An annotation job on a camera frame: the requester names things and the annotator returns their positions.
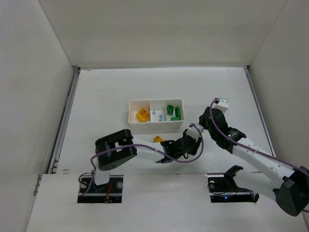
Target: green block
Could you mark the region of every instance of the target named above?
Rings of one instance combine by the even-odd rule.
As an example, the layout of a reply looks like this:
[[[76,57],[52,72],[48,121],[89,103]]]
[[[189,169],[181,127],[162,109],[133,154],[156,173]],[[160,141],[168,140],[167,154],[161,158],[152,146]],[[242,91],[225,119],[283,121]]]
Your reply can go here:
[[[176,107],[176,109],[175,109],[175,116],[176,117],[180,117],[180,109],[179,109],[179,107]]]
[[[180,117],[171,117],[170,120],[171,120],[171,121],[179,121],[179,120],[180,120]]]
[[[168,112],[168,115],[170,115],[169,113],[172,113],[174,112],[174,106],[172,105],[169,105],[167,108],[166,108],[167,112]]]

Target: white wall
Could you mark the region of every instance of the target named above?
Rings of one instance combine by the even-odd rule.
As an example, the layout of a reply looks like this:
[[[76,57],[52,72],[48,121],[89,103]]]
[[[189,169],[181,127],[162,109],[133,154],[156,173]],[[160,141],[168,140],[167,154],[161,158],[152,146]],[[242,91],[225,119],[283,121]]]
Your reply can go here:
[[[277,156],[307,168],[308,63],[309,1],[289,0],[250,73]]]
[[[249,65],[286,0],[40,0],[72,65]]]
[[[0,1],[0,225],[24,231],[72,78],[37,0]]]

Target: purple cable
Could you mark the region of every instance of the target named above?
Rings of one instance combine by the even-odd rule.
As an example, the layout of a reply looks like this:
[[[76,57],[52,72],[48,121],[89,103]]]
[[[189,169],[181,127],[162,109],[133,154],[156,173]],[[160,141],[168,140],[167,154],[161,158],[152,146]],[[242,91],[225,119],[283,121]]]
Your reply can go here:
[[[173,160],[173,161],[175,161],[175,162],[178,162],[178,163],[191,163],[191,162],[197,160],[197,159],[200,158],[201,155],[203,154],[203,151],[204,151],[204,140],[203,140],[202,133],[199,131],[199,129],[196,127],[196,125],[193,124],[193,123],[191,123],[191,126],[194,127],[194,128],[197,130],[197,132],[198,132],[198,134],[199,134],[199,136],[201,137],[201,140],[202,140],[202,141],[201,141],[201,143],[202,143],[201,151],[200,151],[199,155],[198,155],[197,157],[195,157],[194,159],[191,159],[191,160],[177,160],[177,159],[175,159],[175,158],[169,156],[168,154],[166,154],[166,153],[164,153],[164,152],[162,152],[162,151],[156,150],[156,149],[154,149],[153,147],[148,146],[148,145],[144,145],[144,144],[129,144],[129,145],[124,145],[124,146],[120,146],[120,147],[115,147],[115,148],[112,148],[112,149],[109,149],[109,150],[106,150],[106,151],[102,151],[102,152],[100,152],[100,153],[95,154],[93,157],[91,157],[90,163],[91,163],[91,165],[93,166],[93,171],[92,171],[91,180],[90,180],[90,183],[89,183],[89,185],[88,185],[88,188],[87,188],[86,192],[84,192],[83,194],[79,195],[78,197],[82,197],[82,196],[84,196],[85,194],[87,194],[87,193],[89,192],[89,190],[90,190],[90,187],[91,187],[91,185],[92,185],[92,182],[94,181],[94,177],[95,177],[95,173],[96,173],[97,168],[96,168],[96,165],[94,164],[93,160],[94,160],[95,158],[97,158],[97,157],[99,157],[99,156],[102,156],[102,155],[104,155],[104,154],[106,154],[106,153],[109,153],[109,152],[113,152],[113,151],[116,151],[116,150],[119,150],[119,149],[125,149],[125,148],[128,148],[128,147],[145,147],[145,148],[147,148],[147,149],[149,149],[149,150],[153,150],[153,151],[155,151],[155,152],[158,152],[158,153],[162,154],[163,156],[165,156],[165,157],[167,157],[167,158],[169,158],[169,159],[171,159],[171,160]]]
[[[238,143],[238,142],[232,140],[231,138],[227,137],[227,136],[219,129],[219,127],[218,127],[217,124],[215,123],[215,121],[214,121],[214,119],[213,119],[213,116],[212,116],[212,106],[213,106],[213,104],[215,104],[215,102],[218,101],[218,100],[219,100],[219,98],[215,98],[215,99],[212,101],[212,103],[211,103],[211,105],[210,105],[210,107],[209,107],[209,108],[210,108],[211,121],[212,121],[214,127],[216,128],[216,130],[217,130],[225,139],[227,139],[228,141],[232,142],[232,143],[235,144],[235,145],[238,145],[238,146],[241,146],[241,147],[243,147],[243,148],[245,148],[245,149],[247,149],[247,150],[256,152],[257,154],[260,154],[261,156],[265,156],[265,157],[268,157],[268,158],[270,158],[270,159],[272,159],[272,160],[276,160],[276,161],[279,161],[279,162],[281,162],[281,163],[284,163],[284,164],[286,164],[286,165],[292,167],[294,170],[298,170],[298,171],[300,171],[301,173],[303,173],[305,176],[309,177],[309,174],[306,173],[304,170],[298,168],[297,166],[295,166],[295,165],[293,165],[293,164],[291,164],[291,163],[289,163],[289,162],[287,162],[287,161],[281,160],[281,159],[279,159],[279,158],[275,158],[275,157],[270,156],[270,155],[268,155],[268,154],[266,154],[266,153],[264,153],[264,152],[255,150],[255,149],[253,149],[253,148],[251,148],[251,147],[249,147],[249,146],[246,146],[246,145],[244,145],[244,144],[240,144],[240,143]]]

